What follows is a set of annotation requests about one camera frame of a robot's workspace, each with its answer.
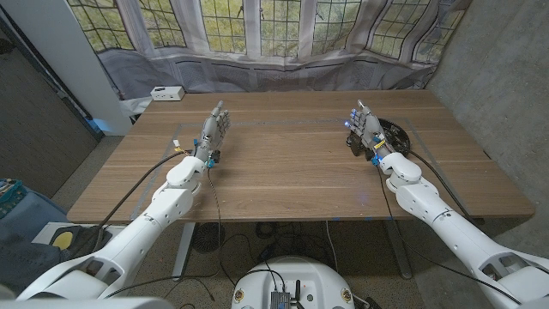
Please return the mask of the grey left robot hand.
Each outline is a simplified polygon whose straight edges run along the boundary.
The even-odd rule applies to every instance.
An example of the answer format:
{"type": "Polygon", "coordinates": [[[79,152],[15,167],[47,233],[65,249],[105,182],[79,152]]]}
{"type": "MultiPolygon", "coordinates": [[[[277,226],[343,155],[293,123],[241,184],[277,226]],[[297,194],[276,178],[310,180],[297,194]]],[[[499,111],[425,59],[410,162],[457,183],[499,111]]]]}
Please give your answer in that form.
{"type": "Polygon", "coordinates": [[[220,162],[220,148],[231,124],[229,111],[223,108],[223,104],[220,100],[206,118],[196,143],[194,156],[206,162],[220,162]]]}

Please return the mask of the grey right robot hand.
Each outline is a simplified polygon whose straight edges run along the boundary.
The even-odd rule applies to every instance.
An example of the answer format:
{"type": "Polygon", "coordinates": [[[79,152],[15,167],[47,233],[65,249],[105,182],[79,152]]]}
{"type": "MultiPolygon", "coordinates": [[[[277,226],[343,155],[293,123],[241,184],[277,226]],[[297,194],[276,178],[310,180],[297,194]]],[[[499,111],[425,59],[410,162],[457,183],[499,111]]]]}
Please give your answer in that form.
{"type": "Polygon", "coordinates": [[[357,101],[358,107],[352,109],[350,119],[345,126],[350,130],[347,146],[355,156],[365,155],[374,166],[378,166],[384,157],[394,153],[387,135],[377,116],[362,100],[357,101]]]}

